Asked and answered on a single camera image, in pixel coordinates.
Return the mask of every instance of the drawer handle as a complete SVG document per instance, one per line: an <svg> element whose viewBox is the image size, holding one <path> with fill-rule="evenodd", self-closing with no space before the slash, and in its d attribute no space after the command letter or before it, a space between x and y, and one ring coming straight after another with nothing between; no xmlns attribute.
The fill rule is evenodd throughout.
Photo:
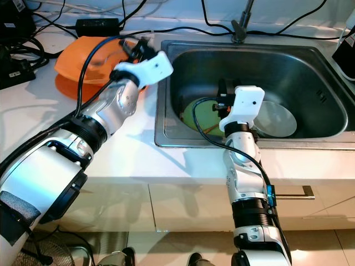
<svg viewBox="0 0 355 266"><path fill-rule="evenodd" d="M276 195L277 200L315 200L315 194L312 191L311 186L302 186L305 194L295 194L295 195Z"/></svg>

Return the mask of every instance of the kitchen counter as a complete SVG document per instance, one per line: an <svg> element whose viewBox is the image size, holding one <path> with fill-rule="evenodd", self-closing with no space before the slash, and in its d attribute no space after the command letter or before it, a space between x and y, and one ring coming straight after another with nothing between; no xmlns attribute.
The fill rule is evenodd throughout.
<svg viewBox="0 0 355 266"><path fill-rule="evenodd" d="M149 34L156 48L162 40L229 42L230 37L202 34ZM44 33L51 47L63 49L70 43L59 33ZM304 45L318 48L332 64L336 42L286 37L248 36L246 43ZM45 129L75 108L75 101L55 87L54 60L40 68L37 78L0 91L0 160L38 131ZM344 80L355 93L355 85ZM87 168L90 183L179 183L224 184L223 149L162 148L154 143L157 85L139 95L135 115L95 154ZM355 137L347 133L349 139ZM278 185L345 184L355 180L355 152L342 150L262 149L262 163L272 183Z"/></svg>

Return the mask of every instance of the charger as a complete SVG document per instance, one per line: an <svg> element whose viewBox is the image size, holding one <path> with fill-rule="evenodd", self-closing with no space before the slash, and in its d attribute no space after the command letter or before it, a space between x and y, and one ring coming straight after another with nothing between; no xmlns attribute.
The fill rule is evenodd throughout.
<svg viewBox="0 0 355 266"><path fill-rule="evenodd" d="M90 37L109 37L120 34L118 18L88 18L78 19L75 26L66 27L75 29L77 35Z"/></svg>

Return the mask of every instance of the stainless steel sink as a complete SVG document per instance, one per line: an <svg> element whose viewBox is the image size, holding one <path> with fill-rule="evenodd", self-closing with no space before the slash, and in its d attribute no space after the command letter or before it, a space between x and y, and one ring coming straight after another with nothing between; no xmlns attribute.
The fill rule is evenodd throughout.
<svg viewBox="0 0 355 266"><path fill-rule="evenodd" d="M286 139L260 139L261 146L323 143L355 129L354 97L316 48L173 40L163 41L161 46L174 72L159 83L155 127L159 146L209 145L179 117L192 101L216 96L220 79L229 84L229 93L234 92L236 82L259 86L266 93L265 100L283 105L295 116L297 130L293 135Z"/></svg>

